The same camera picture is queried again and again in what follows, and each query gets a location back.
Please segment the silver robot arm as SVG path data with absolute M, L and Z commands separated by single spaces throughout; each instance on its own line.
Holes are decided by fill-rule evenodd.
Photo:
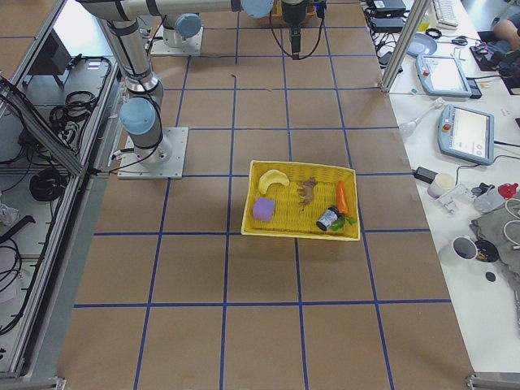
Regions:
M 133 143 L 136 166 L 162 176 L 174 162 L 174 143 L 163 127 L 163 84 L 154 73 L 139 31 L 139 17 L 162 19 L 164 41 L 178 46 L 202 30 L 204 12 L 243 11 L 252 19 L 272 15 L 272 1 L 83 1 L 81 6 L 96 17 L 119 64 L 128 100 L 119 117 Z
M 163 40 L 172 48 L 180 48 L 183 42 L 195 37 L 202 28 L 202 20 L 197 13 L 166 15 L 162 23 Z

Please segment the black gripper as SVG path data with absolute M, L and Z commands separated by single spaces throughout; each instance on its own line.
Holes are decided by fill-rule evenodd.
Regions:
M 322 19 L 327 9 L 326 1 L 310 0 L 282 0 L 281 11 L 283 21 L 290 26 L 290 45 L 292 60 L 301 59 L 301 27 L 306 19 L 309 7 L 316 10 L 317 16 Z

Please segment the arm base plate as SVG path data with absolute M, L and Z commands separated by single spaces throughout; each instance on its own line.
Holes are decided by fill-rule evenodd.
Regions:
M 176 30 L 164 30 L 160 27 L 151 46 L 151 54 L 155 56 L 199 56 L 202 48 L 204 28 L 193 37 L 184 39 Z
M 166 127 L 162 134 L 162 142 L 150 157 L 145 158 L 153 149 L 146 153 L 137 148 L 136 153 L 123 155 L 123 168 L 117 171 L 121 180 L 180 180 L 183 177 L 189 129 Z

